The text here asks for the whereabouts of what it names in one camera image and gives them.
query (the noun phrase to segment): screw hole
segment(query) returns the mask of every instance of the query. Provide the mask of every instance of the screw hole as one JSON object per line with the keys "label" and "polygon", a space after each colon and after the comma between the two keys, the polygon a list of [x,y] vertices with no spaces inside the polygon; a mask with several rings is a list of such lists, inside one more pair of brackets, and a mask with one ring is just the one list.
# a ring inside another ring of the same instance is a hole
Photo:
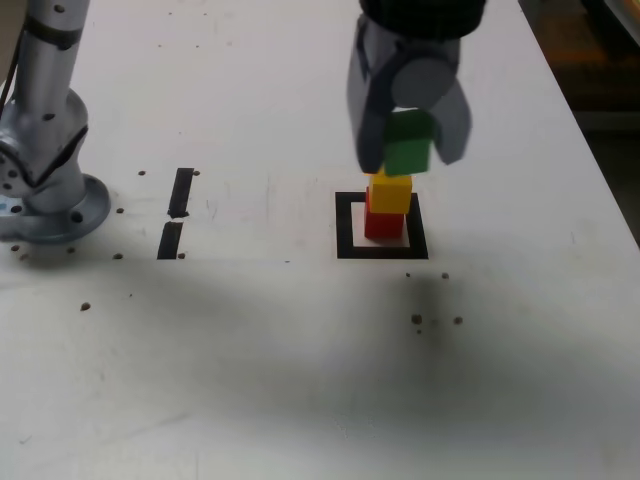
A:
{"label": "screw hole", "polygon": [[80,212],[72,212],[71,213],[71,221],[73,223],[82,223],[83,220],[84,220],[84,217],[82,216],[82,214]]}

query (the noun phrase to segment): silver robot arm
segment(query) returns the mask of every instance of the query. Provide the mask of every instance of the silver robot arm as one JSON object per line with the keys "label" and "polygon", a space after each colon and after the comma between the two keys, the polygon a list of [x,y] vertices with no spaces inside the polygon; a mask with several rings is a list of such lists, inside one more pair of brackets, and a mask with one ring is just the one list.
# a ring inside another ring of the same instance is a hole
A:
{"label": "silver robot arm", "polygon": [[2,240],[70,242],[109,213],[107,188],[78,165],[88,115],[69,88],[88,9],[89,0],[28,2],[3,100],[14,72],[15,88],[0,101]]}
{"label": "silver robot arm", "polygon": [[360,0],[349,68],[349,113],[365,173],[384,163],[384,133],[397,108],[419,109],[435,124],[446,164],[460,160],[471,110],[457,79],[461,38],[482,20],[485,0]]}

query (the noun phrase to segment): yellow block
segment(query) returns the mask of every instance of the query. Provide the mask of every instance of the yellow block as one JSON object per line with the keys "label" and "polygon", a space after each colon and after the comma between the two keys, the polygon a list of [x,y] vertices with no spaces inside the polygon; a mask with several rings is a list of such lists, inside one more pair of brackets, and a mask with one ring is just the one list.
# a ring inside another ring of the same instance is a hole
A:
{"label": "yellow block", "polygon": [[409,213],[413,181],[408,177],[387,177],[384,173],[369,178],[371,213]]}

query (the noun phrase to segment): white tabletop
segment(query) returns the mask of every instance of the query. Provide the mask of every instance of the white tabletop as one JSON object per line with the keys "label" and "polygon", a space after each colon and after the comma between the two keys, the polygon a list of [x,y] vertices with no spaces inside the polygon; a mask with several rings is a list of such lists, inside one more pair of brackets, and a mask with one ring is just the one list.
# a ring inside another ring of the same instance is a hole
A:
{"label": "white tabletop", "polygon": [[640,255],[517,2],[464,42],[467,157],[416,180],[431,259],[336,258],[358,13],[93,2],[81,163],[125,212],[2,249],[0,478],[638,478]]}

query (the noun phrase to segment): stacked blocks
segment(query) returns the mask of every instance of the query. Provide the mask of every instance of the stacked blocks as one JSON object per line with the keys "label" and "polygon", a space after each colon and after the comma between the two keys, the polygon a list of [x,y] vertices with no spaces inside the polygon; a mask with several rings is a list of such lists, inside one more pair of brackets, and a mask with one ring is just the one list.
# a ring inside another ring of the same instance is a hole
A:
{"label": "stacked blocks", "polygon": [[420,110],[394,112],[385,129],[385,158],[380,173],[369,180],[365,237],[401,238],[411,207],[411,175],[429,169],[434,123]]}
{"label": "stacked blocks", "polygon": [[367,208],[364,219],[364,236],[369,239],[392,239],[402,236],[404,215],[397,213],[371,213],[367,188]]}

